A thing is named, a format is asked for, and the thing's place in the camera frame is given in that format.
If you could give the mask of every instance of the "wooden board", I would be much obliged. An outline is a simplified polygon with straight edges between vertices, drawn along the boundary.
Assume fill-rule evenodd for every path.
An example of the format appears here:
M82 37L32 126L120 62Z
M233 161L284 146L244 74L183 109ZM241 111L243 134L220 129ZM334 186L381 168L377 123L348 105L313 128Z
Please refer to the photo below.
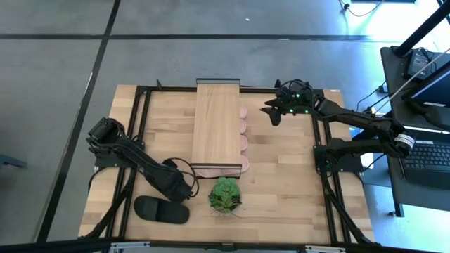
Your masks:
M130 86L119 86L112 104L111 117L128 125L133 94ZM339 91L324 91L331 100L342 103ZM207 194L214 179L200 179L197 197L185 201L191 211L188 223L173 225L144 221L130 210L126 238L133 240L166 240L188 242L330 242L321 180L314 171L312 146L314 132L309 115L283 117L280 126L272 126L269 117L259 108L272 94L242 93L240 103L247 107L248 148L250 168L238 184L243 204L234 216L212 213ZM196 94L190 92L153 92L146 123L146 152L161 162L168 157L192 158ZM349 138L348 126L331 124L334 137ZM183 170L188 168L179 164ZM340 173L345 206L349 215L366 237L373 240L364 191L353 174ZM79 234L87 234L109 208L113 195L116 169L107 169L92 183ZM188 183L191 179L185 176ZM139 195L163 197L138 175L133 200ZM117 235L122 210L115 223ZM337 234L342 240L338 214Z
M239 108L239 84L197 85L191 162L194 169L205 168L199 175L241 168Z

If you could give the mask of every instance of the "monitor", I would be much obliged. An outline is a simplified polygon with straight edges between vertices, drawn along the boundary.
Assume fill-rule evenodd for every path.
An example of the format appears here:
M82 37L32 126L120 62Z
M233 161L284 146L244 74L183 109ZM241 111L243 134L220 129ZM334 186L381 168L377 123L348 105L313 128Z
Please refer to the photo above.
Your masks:
M450 62L406 92L402 98L412 100L419 105L450 108Z

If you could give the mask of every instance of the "pink disc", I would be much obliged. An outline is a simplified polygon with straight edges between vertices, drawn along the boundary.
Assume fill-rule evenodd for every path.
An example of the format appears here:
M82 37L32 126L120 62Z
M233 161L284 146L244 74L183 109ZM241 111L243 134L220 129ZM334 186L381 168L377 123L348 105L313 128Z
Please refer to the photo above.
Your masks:
M240 107L240 118L245 119L247 117L247 108L245 106Z
M240 134L244 134L244 133L245 133L245 130L247 129L247 122L245 122L244 119L241 119L240 122L239 122L239 124L240 124L240 126L239 126L239 128L240 128Z
M248 167L250 166L250 163L248 162L248 158L244 155L241 155L240 162L242 163L242 172L246 172L248 170Z
M248 147L248 140L245 136L240 136L240 151L243 152Z

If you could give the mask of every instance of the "black table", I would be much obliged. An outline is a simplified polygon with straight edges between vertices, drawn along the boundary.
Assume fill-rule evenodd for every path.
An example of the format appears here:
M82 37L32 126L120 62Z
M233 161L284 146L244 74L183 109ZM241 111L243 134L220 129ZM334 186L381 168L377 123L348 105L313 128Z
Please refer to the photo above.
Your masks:
M395 92L406 79L402 73L407 63L406 58L398 58L392 53L391 48L380 50L382 66L385 71L387 88L390 93ZM441 57L436 63L439 68L449 59ZM391 100L391 116L400 121L404 126L419 127L426 129L438 129L426 122L423 117L409 110L402 102L400 93ZM444 124L450 124L450 109L433 108L430 112L434 118L440 119ZM450 190L437 190L417 186L404 180L401 172L401 165L398 159L387 158L390 168L390 178L392 184L392 195L394 197L395 215L404 216L402 204L427 207L450 211Z

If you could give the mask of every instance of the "black slipper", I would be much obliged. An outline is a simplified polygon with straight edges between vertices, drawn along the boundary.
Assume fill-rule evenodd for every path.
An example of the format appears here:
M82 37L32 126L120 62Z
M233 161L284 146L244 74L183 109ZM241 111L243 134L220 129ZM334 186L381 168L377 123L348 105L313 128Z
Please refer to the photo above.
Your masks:
M146 221L183 224L189 219L189 209L182 204L145 195L136 198L134 211Z

